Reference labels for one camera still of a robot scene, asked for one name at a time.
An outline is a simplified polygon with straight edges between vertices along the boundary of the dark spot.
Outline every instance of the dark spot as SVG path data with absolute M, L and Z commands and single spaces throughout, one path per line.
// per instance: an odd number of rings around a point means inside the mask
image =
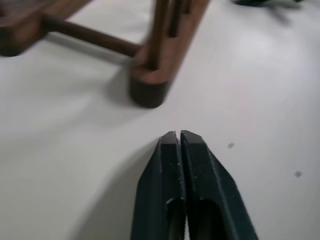
M 300 178 L 301 175 L 302 175 L 302 172 L 296 171 L 296 172 L 294 173 L 294 175 L 295 175 L 297 178 Z
M 230 142 L 230 143 L 228 144 L 228 148 L 230 148 L 230 149 L 232 149 L 234 146 L 235 146 L 235 144 L 234 144 L 233 142 Z

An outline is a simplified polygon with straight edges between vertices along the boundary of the white surface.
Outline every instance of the white surface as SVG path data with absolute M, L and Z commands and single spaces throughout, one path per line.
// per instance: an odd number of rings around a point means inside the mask
M 71 21 L 141 42 L 150 11 L 96 0 Z M 212 1 L 157 109 L 129 100 L 127 63 L 58 34 L 0 59 L 1 240 L 128 240 L 140 174 L 181 129 L 234 177 L 261 240 L 319 238 L 319 2 Z

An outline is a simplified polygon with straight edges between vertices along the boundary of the white floor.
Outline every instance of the white floor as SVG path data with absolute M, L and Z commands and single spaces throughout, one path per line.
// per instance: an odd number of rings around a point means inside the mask
M 129 240 L 140 174 L 181 129 L 232 174 L 261 240 L 319 239 L 320 1 L 300 5 L 213 0 L 157 109 L 128 98 L 128 59 L 58 34 L 0 58 L 0 239 Z M 150 17 L 146 0 L 96 0 L 71 21 L 141 42 Z

